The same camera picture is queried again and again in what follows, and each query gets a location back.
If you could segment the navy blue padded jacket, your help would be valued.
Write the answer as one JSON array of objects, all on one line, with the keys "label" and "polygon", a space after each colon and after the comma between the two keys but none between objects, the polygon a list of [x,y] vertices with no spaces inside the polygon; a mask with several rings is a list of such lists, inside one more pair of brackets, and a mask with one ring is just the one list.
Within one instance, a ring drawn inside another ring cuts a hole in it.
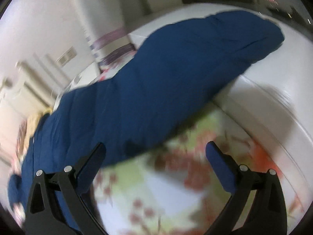
[{"label": "navy blue padded jacket", "polygon": [[[67,92],[53,113],[40,118],[21,174],[9,179],[10,204],[21,204],[26,214],[38,170],[52,174],[74,166],[98,143],[106,148],[100,168],[160,145],[283,41],[277,24],[247,11],[220,12],[158,29],[113,78]],[[61,192],[55,195],[66,223],[78,230]]]}]

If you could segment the floral bed sheet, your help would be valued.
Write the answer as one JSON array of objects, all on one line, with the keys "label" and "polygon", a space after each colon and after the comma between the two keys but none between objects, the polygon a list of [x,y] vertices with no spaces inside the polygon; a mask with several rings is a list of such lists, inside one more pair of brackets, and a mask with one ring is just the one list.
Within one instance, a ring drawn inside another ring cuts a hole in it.
[{"label": "floral bed sheet", "polygon": [[101,169],[91,207],[109,234],[203,234],[230,194],[205,145],[253,171],[280,180],[291,233],[312,202],[312,133],[292,112],[288,95],[240,76],[159,149]]}]

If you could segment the striped sailboat curtain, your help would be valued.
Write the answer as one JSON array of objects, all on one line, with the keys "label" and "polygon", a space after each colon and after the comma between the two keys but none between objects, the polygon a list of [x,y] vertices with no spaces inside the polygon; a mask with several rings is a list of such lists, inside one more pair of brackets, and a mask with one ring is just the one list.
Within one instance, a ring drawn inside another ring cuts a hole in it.
[{"label": "striped sailboat curtain", "polygon": [[120,58],[135,51],[135,46],[124,27],[105,34],[92,34],[84,31],[87,44],[99,69],[105,70],[113,66]]}]

